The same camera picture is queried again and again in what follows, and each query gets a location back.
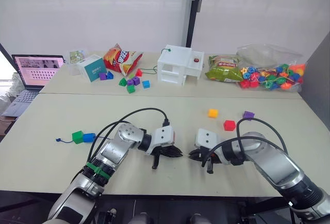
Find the laptop keyboard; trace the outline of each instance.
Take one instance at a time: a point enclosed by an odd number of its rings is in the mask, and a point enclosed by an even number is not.
[[[24,91],[18,96],[17,102],[31,103],[37,95],[37,91]]]

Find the teal box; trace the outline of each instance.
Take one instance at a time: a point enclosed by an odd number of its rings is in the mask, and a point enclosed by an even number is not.
[[[99,78],[99,73],[107,73],[103,58],[98,55],[91,55],[85,60],[77,63],[81,74],[90,82]]]

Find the laptop screen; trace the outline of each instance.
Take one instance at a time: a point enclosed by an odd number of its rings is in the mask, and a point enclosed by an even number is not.
[[[12,55],[25,87],[42,88],[63,65],[60,55]]]

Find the green band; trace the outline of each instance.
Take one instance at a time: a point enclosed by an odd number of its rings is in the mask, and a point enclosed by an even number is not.
[[[96,174],[101,175],[102,177],[106,178],[107,180],[110,179],[110,175],[106,174],[100,167],[95,166],[90,162],[87,162],[86,166],[91,168]]]

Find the laptop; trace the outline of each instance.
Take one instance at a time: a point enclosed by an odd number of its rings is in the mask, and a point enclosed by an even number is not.
[[[11,55],[25,90],[1,116],[19,117],[63,65],[61,55]]]

